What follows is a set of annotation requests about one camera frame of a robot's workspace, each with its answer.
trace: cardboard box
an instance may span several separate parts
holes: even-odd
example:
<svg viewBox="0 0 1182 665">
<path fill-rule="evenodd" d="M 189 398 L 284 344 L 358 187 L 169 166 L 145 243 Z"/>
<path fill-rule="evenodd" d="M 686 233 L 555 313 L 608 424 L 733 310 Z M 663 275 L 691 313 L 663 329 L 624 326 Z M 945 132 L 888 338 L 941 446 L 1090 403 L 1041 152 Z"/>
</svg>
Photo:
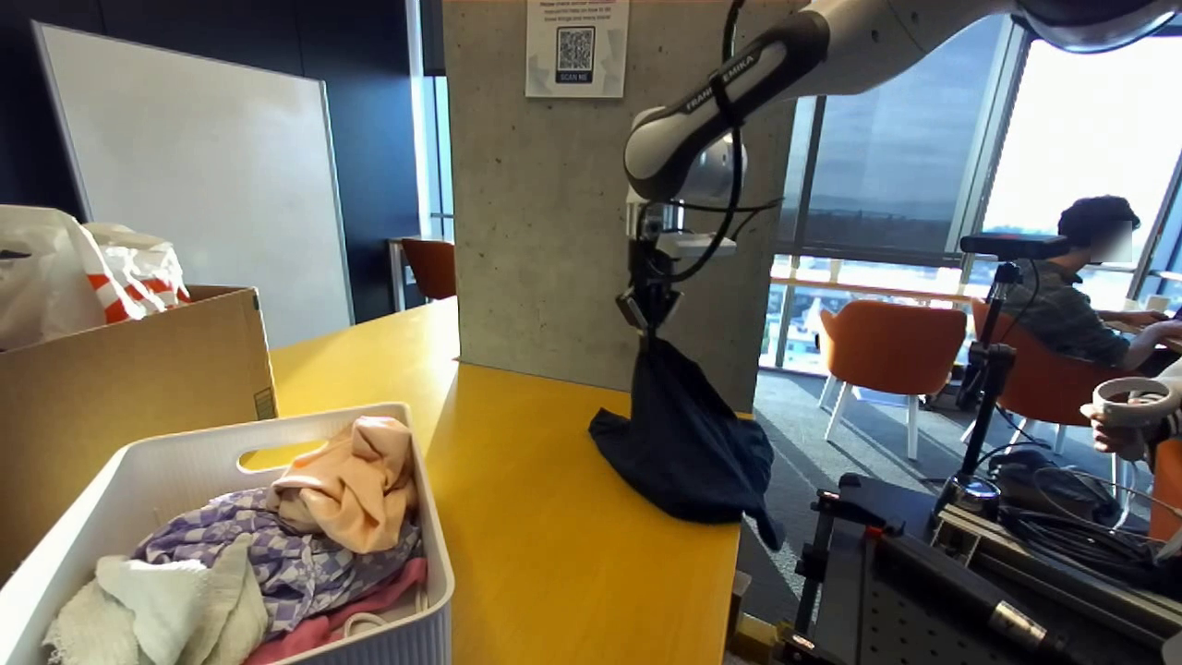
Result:
<svg viewBox="0 0 1182 665">
<path fill-rule="evenodd" d="M 121 443 L 274 416 L 259 295 L 193 295 L 146 322 L 0 352 L 0 579 Z"/>
</svg>

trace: glass wall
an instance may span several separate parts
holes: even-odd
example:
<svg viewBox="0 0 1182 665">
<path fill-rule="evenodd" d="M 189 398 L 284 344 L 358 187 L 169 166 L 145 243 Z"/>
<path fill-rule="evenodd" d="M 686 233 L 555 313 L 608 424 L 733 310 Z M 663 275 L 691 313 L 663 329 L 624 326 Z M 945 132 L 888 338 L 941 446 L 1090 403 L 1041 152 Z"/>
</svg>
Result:
<svg viewBox="0 0 1182 665">
<path fill-rule="evenodd" d="M 425 118 L 425 228 L 421 236 L 453 240 L 453 201 L 449 201 L 449 129 L 445 129 L 445 77 L 421 82 L 421 118 Z"/>
<path fill-rule="evenodd" d="M 1084 274 L 1093 301 L 1182 301 L 1176 68 L 1182 36 L 1062 56 L 991 19 L 870 92 L 801 98 L 760 361 L 815 370 L 819 307 L 987 295 L 996 263 L 960 253 L 962 233 L 1052 233 L 1096 190 L 1140 228 Z"/>
</svg>

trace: clothes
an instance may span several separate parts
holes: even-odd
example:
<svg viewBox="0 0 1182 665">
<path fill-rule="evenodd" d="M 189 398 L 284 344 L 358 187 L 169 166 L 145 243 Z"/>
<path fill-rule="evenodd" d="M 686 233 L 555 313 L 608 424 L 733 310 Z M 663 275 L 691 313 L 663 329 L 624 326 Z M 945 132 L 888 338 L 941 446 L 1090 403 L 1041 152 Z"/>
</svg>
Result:
<svg viewBox="0 0 1182 665">
<path fill-rule="evenodd" d="M 632 416 L 597 409 L 592 434 L 624 483 L 663 512 L 699 525 L 752 517 L 760 538 L 782 546 L 782 526 L 765 506 L 768 430 L 739 416 L 702 364 L 668 338 L 643 338 L 632 364 Z"/>
<path fill-rule="evenodd" d="M 323 534 L 291 534 L 274 512 L 268 488 L 244 488 L 173 517 L 141 544 L 137 558 L 211 566 L 236 534 L 253 534 L 249 567 L 268 614 L 267 636 L 370 595 L 418 550 L 413 522 L 402 522 L 398 546 L 376 554 L 343 550 Z"/>
<path fill-rule="evenodd" d="M 295 658 L 301 651 L 348 640 L 348 636 L 360 636 L 372 627 L 388 627 L 388 619 L 380 614 L 396 609 L 402 597 L 409 597 L 409 592 L 418 592 L 429 579 L 429 561 L 425 558 L 409 558 L 398 577 L 391 577 L 388 584 L 380 584 L 376 592 L 370 592 L 366 597 L 334 609 L 334 614 L 318 614 L 311 619 L 301 619 L 295 630 L 278 636 L 268 643 L 260 643 L 246 665 L 267 665 L 267 659 L 284 659 Z"/>
<path fill-rule="evenodd" d="M 1112 333 L 1090 295 L 1074 288 L 1078 274 L 1052 263 L 1023 263 L 1020 284 L 1000 300 L 1000 313 L 1032 333 L 1046 348 L 1096 364 L 1114 364 L 1131 338 Z"/>
<path fill-rule="evenodd" d="M 358 416 L 323 446 L 299 454 L 278 490 L 299 490 L 311 522 L 354 554 L 398 544 L 413 506 L 413 440 L 396 416 Z"/>
<path fill-rule="evenodd" d="M 249 538 L 236 538 L 204 567 L 200 561 L 146 566 L 100 558 L 97 577 L 50 619 L 47 659 L 61 665 L 236 665 L 267 630 Z"/>
</svg>

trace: desk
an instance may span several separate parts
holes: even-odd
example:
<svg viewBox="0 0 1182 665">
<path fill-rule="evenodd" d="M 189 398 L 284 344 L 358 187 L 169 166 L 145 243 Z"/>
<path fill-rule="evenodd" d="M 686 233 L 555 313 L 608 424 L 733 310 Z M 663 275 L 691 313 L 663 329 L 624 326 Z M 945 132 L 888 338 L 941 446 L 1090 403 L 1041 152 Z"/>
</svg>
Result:
<svg viewBox="0 0 1182 665">
<path fill-rule="evenodd" d="M 843 284 L 843 281 L 807 281 L 807 275 L 771 275 L 771 284 L 786 288 L 815 288 L 815 292 L 853 292 L 853 295 L 877 295 L 877 300 L 912 300 L 912 301 L 949 301 L 962 307 L 972 295 L 962 292 L 922 292 L 922 288 L 895 288 L 895 284 Z"/>
<path fill-rule="evenodd" d="M 624 390 L 453 361 L 440 300 L 274 352 L 279 413 L 405 403 L 453 566 L 453 665 L 721 665 L 739 525 L 673 522 L 597 454 Z"/>
<path fill-rule="evenodd" d="M 1140 333 L 1144 326 L 1167 322 L 1159 310 L 1096 310 L 1108 329 Z"/>
</svg>

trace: white bag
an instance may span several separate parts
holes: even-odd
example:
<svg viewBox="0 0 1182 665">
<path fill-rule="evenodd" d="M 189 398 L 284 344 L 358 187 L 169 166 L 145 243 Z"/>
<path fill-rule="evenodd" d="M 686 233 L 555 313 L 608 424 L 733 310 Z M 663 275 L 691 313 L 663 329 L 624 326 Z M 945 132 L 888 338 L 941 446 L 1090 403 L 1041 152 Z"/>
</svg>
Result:
<svg viewBox="0 0 1182 665">
<path fill-rule="evenodd" d="M 0 352 L 104 326 L 76 243 L 61 210 L 0 206 Z"/>
<path fill-rule="evenodd" d="M 141 322 L 182 300 L 173 243 L 50 206 L 0 206 L 0 352 Z"/>
</svg>

